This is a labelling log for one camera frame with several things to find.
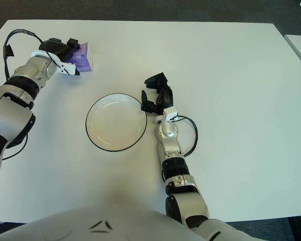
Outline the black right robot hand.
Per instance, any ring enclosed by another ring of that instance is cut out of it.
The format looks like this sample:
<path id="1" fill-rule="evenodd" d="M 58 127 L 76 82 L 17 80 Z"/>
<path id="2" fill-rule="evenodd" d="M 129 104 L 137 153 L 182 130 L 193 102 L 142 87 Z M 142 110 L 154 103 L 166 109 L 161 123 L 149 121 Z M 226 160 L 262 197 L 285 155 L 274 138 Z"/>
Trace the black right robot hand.
<path id="1" fill-rule="evenodd" d="M 141 91 L 141 110 L 148 113 L 158 115 L 164 114 L 164 109 L 172 107 L 173 92 L 168 86 L 168 80 L 163 73 L 159 73 L 148 78 L 144 84 L 148 89 L 155 89 L 158 94 L 156 102 L 147 99 L 147 94 L 144 90 Z"/>

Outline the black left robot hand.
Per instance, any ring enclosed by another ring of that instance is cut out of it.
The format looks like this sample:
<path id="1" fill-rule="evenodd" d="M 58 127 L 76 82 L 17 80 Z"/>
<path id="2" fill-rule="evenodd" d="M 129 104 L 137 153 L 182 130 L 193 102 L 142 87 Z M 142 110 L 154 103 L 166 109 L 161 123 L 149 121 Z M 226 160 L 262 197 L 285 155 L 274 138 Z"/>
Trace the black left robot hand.
<path id="1" fill-rule="evenodd" d="M 39 46 L 39 50 L 47 52 L 47 56 L 53 60 L 57 70 L 67 75 L 80 75 L 76 65 L 72 62 L 68 63 L 79 48 L 78 40 L 72 38 L 67 43 L 63 43 L 60 39 L 50 38 Z"/>

